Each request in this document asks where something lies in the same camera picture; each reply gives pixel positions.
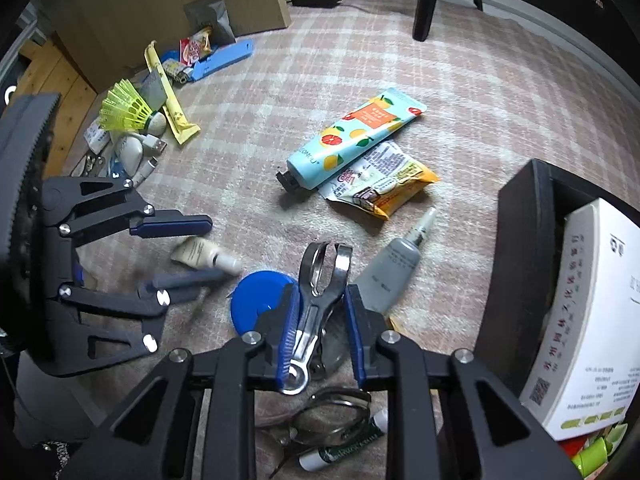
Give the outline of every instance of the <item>blue disc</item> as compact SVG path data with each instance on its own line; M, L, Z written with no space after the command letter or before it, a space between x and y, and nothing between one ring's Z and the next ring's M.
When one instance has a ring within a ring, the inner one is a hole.
M230 306L236 332L242 335L253 330L260 314L279 305L288 283L296 283L296 280L277 270L258 270L240 280L232 293Z

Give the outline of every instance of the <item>wooden panel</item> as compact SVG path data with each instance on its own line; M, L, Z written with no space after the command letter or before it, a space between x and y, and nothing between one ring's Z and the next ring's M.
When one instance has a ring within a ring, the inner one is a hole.
M73 61L98 91L144 65L144 49L156 40L162 53L177 48L190 30L184 5L195 0L41 0ZM240 36L287 27L285 0L225 0Z
M33 40L25 41L20 47L20 54L25 58L33 60L33 58L40 52L42 47Z
M53 125L53 143L43 177L59 175L80 124L95 99L95 91L81 77L60 103Z
M27 67L18 81L13 98L24 94L37 94L44 85L62 53L55 47L51 40L44 44L38 55Z
M40 92L58 92L60 101L62 101L78 77L78 72L71 66L71 63L61 57L44 85L41 86Z

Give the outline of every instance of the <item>metal clip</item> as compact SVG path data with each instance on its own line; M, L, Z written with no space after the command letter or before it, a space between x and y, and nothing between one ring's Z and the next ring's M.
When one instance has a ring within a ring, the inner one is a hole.
M302 307L289 365L289 375L282 389L282 393L286 395L297 395L309 384L309 362L324 324L342 297L349 279L353 248L335 244L336 254L331 280L322 292L318 291L318 280L328 245L329 242L309 244L300 263L298 286Z

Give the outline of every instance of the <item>white box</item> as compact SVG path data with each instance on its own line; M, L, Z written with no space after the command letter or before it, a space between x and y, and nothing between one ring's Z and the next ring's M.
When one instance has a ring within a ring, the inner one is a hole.
M622 420L640 379L640 228L602 199L566 218L556 296L520 402L556 440Z

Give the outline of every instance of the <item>badminton shuttlecock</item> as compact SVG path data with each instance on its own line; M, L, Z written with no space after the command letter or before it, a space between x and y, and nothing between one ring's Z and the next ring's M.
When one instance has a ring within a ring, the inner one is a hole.
M149 108L128 79L122 79L102 101L100 126L109 131L149 129L149 133L161 135L166 119Z

